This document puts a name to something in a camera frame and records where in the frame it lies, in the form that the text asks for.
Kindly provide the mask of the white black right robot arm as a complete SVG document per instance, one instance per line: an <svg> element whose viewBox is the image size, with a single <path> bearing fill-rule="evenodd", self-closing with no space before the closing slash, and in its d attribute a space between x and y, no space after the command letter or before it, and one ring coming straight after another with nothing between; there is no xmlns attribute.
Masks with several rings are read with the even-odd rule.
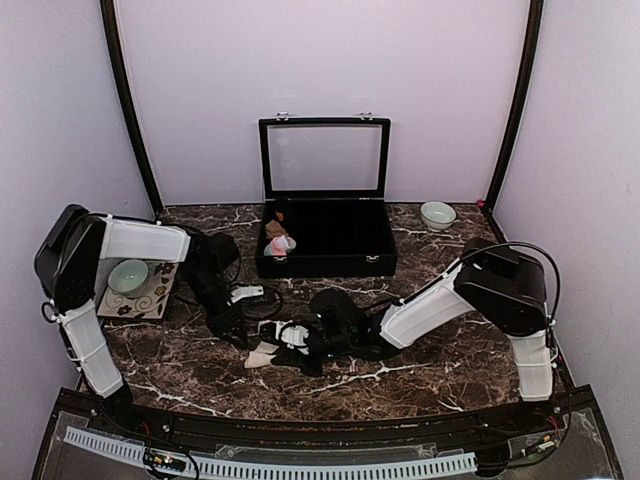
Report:
<svg viewBox="0 0 640 480"><path fill-rule="evenodd" d="M523 402L511 410L510 424L530 434L549 416L546 401L553 393L553 326L559 304L547 299L543 264L532 255L537 249L526 242L474 238L435 279L376 313L367 314L345 292L330 288L309 303L316 324L263 322L259 335L286 354L285 364L319 376L328 357L385 360L475 311L512 345Z"/></svg>

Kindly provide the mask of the beige and brown sock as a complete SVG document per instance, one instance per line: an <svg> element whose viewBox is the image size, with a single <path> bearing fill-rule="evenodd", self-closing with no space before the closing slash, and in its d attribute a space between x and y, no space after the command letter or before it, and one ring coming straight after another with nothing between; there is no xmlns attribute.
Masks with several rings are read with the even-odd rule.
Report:
<svg viewBox="0 0 640 480"><path fill-rule="evenodd" d="M274 365L276 357L282 353L282 347L261 341L254 350L250 351L244 362L244 368L253 370Z"/></svg>

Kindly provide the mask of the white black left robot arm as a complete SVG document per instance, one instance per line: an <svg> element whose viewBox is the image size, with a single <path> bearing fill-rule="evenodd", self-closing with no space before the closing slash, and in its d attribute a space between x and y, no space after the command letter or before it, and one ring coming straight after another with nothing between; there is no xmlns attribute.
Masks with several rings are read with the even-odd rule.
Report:
<svg viewBox="0 0 640 480"><path fill-rule="evenodd" d="M140 412L124 399L129 387L112 358L98 318L97 289L127 260L173 264L204 309L219 339L247 348L245 317L224 278L239 259L232 236L194 227L92 213L68 205L41 244L34 270L46 296L47 322L58 327L70 360L101 399L101 417L120 436L141 427Z"/></svg>

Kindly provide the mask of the pink patterned sock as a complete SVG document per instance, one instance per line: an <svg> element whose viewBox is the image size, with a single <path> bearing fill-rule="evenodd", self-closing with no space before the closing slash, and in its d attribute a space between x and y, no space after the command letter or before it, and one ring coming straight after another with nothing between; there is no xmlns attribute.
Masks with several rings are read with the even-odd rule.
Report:
<svg viewBox="0 0 640 480"><path fill-rule="evenodd" d="M296 241L288 235L280 235L271 239L264 248L265 256L286 257L296 248Z"/></svg>

